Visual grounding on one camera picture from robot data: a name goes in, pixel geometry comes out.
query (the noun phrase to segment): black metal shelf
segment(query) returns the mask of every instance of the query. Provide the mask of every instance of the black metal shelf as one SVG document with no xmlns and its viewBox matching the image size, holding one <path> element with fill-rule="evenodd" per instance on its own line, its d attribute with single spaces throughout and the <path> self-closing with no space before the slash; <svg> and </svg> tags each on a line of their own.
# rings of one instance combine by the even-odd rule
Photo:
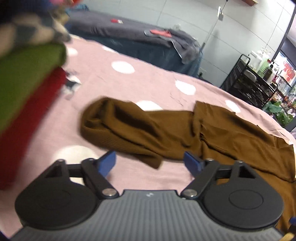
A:
<svg viewBox="0 0 296 241">
<path fill-rule="evenodd" d="M 277 91 L 278 85 L 273 88 L 268 84 L 248 66 L 249 61 L 250 58 L 242 54 L 221 85 L 221 89 L 261 109 Z M 244 74 L 245 70 L 255 75 L 255 82 Z"/>
</svg>

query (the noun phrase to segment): red cloth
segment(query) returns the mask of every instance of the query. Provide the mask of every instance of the red cloth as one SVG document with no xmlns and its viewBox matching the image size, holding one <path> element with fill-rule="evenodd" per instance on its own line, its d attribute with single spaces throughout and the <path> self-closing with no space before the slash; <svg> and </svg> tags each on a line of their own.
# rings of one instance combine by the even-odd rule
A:
<svg viewBox="0 0 296 241">
<path fill-rule="evenodd" d="M 33 133 L 65 80 L 65 71 L 60 67 L 56 68 L 0 136 L 0 189 L 7 188 L 13 183 Z"/>
</svg>

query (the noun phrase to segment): brown knit garment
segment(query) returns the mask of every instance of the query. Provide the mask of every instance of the brown knit garment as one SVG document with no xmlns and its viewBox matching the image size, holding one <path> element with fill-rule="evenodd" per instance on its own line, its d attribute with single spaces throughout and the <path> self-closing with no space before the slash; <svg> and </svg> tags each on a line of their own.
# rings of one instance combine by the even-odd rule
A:
<svg viewBox="0 0 296 241">
<path fill-rule="evenodd" d="M 193 112 L 146 112 L 132 102 L 102 98 L 84 111 L 81 135 L 153 168 L 163 158 L 182 160 L 185 151 L 221 164 L 242 160 L 282 196 L 285 208 L 277 228 L 286 232 L 296 216 L 293 146 L 224 108 L 196 102 Z"/>
</svg>

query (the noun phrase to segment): red tag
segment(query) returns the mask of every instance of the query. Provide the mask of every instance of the red tag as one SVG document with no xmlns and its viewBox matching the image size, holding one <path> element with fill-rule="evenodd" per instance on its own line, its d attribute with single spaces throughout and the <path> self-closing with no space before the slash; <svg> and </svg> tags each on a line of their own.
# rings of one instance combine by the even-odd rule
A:
<svg viewBox="0 0 296 241">
<path fill-rule="evenodd" d="M 164 30 L 152 29 L 152 30 L 150 30 L 150 33 L 161 35 L 161 36 L 168 37 L 168 38 L 172 37 L 171 33 L 168 30 L 164 31 Z"/>
<path fill-rule="evenodd" d="M 123 23 L 122 20 L 115 19 L 115 18 L 112 18 L 110 21 L 111 21 L 112 23 Z"/>
</svg>

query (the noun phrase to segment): wooden shelf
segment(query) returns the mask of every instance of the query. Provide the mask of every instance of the wooden shelf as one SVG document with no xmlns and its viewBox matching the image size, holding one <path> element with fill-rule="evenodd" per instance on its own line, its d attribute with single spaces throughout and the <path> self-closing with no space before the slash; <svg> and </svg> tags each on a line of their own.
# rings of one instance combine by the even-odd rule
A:
<svg viewBox="0 0 296 241">
<path fill-rule="evenodd" d="M 255 4 L 258 3 L 258 1 L 256 1 L 256 0 L 242 0 L 242 1 L 250 6 L 254 6 Z"/>
</svg>

